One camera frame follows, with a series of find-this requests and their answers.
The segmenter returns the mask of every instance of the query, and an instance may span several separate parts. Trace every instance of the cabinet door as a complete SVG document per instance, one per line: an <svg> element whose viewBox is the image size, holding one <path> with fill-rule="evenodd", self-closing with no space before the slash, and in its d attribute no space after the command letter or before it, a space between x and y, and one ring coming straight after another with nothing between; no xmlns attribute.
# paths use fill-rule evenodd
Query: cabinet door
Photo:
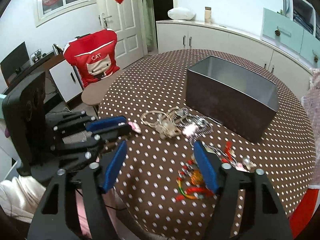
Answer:
<svg viewBox="0 0 320 240"><path fill-rule="evenodd" d="M320 41L307 30L303 32L300 55L309 61L313 68L320 68Z"/></svg>
<svg viewBox="0 0 320 240"><path fill-rule="evenodd" d="M273 49L248 38L231 34L228 38L230 54L245 58L251 62L263 67L268 68Z"/></svg>
<svg viewBox="0 0 320 240"><path fill-rule="evenodd" d="M289 18L266 8L263 9L262 35L272 38L298 53L301 50L303 30L300 25Z"/></svg>
<svg viewBox="0 0 320 240"><path fill-rule="evenodd" d="M190 25L188 36L188 49L210 49L229 53L227 32Z"/></svg>
<svg viewBox="0 0 320 240"><path fill-rule="evenodd" d="M307 93L311 74L277 51L273 52L269 71L280 79L299 100Z"/></svg>
<svg viewBox="0 0 320 240"><path fill-rule="evenodd" d="M157 23L159 53L188 49L188 25Z"/></svg>
<svg viewBox="0 0 320 240"><path fill-rule="evenodd" d="M66 60L49 71L65 102L70 101L82 92L76 73Z"/></svg>

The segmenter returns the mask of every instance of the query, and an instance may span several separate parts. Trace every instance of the brown tablecloth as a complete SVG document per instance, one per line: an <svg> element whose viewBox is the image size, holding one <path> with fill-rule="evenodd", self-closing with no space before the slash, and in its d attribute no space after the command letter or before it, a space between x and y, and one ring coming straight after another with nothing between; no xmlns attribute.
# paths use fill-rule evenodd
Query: brown tablecloth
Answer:
<svg viewBox="0 0 320 240"><path fill-rule="evenodd" d="M99 115L124 115L140 125L142 134L128 141L128 155L116 181L116 191L142 228L172 239L201 239L216 199L175 201L178 170L190 159L191 147L183 136L161 140L158 133L140 123L140 116L146 110L183 107L187 66L210 55L239 64L276 83L279 110L259 144L216 124L214 131L202 140L222 149L227 140L232 141L239 162L243 156L250 156L258 168L266 171L288 216L300 203L313 173L315 148L309 119L294 94L267 70L243 58L210 50L170 51L142 60L109 88ZM244 191L239 191L231 236L238 232L243 198Z"/></svg>

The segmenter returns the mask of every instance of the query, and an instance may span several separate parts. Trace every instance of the red fabric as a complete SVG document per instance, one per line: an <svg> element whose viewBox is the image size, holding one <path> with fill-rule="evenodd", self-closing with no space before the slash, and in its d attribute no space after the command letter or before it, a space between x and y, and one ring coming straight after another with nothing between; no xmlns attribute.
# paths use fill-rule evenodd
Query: red fabric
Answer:
<svg viewBox="0 0 320 240"><path fill-rule="evenodd" d="M297 209L290 216L289 222L293 239L306 227L312 218L318 198L318 189L308 189Z"/></svg>
<svg viewBox="0 0 320 240"><path fill-rule="evenodd" d="M84 87L120 69L115 60L116 43L116 33L104 29L66 45L63 55L69 64L77 67Z"/></svg>

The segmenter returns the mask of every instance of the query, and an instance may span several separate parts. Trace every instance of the drawer handle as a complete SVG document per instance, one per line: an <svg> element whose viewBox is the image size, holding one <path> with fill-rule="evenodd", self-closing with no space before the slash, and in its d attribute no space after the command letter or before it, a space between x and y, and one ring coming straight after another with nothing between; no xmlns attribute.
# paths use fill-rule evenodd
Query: drawer handle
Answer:
<svg viewBox="0 0 320 240"><path fill-rule="evenodd" d="M276 34L276 36L279 37L281 35L281 33L291 37L291 33L290 32L287 32L286 30L284 30L282 28L279 28L279 26L278 26L277 29L275 30L275 34Z"/></svg>
<svg viewBox="0 0 320 240"><path fill-rule="evenodd" d="M75 77L73 76L73 73L71 72L70 75L71 75L71 77L72 77L73 82L75 83L75 82L76 82L76 79L75 79Z"/></svg>
<svg viewBox="0 0 320 240"><path fill-rule="evenodd" d="M315 61L315 63L318 63L318 61L319 61L319 57L318 57L318 55L315 53L315 51L314 50L312 50L312 53L313 53L313 55L315 55L315 57L314 57L314 61Z"/></svg>

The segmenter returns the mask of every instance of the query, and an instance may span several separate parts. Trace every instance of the open storage box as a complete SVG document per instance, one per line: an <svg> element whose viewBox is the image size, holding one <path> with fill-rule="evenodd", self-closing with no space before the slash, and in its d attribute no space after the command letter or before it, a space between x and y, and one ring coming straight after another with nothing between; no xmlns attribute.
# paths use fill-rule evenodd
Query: open storage box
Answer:
<svg viewBox="0 0 320 240"><path fill-rule="evenodd" d="M210 56L188 67L186 105L256 143L278 111L277 86L249 69Z"/></svg>

